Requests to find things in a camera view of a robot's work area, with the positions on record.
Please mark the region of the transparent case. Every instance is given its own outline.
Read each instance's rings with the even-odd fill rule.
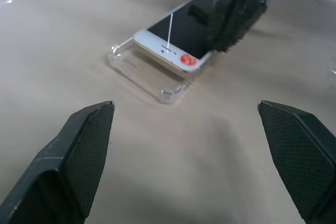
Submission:
[[[110,49],[109,63],[117,72],[137,84],[161,103],[174,103],[203,72],[181,77],[148,57],[133,38]]]

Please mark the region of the black screen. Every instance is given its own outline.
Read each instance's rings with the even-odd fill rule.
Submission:
[[[203,9],[212,8],[213,0],[192,0],[174,12],[170,43],[188,54],[201,59],[211,50],[206,44],[207,29],[188,11],[192,5]],[[151,33],[168,41],[170,15],[148,29]]]

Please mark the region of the smartphone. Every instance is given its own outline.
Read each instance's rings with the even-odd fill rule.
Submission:
[[[188,14],[191,6],[212,8],[213,0],[191,0],[153,26],[134,34],[133,40],[156,62],[185,76],[198,72],[214,54],[207,45],[207,27]]]

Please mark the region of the white string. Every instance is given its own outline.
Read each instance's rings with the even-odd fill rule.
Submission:
[[[174,14],[174,13],[171,13],[171,15],[170,15],[170,24],[169,24],[169,31],[168,31],[167,48],[169,48],[169,44],[170,44],[170,36],[171,36],[172,24],[173,24],[173,14]]]

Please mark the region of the tabletop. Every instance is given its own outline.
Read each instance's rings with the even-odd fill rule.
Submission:
[[[0,201],[70,114],[113,100],[111,145],[86,223],[303,223],[257,104],[309,111],[336,133],[327,77],[336,0],[271,0],[174,105],[116,73],[107,54],[187,0],[11,1],[0,6]]]

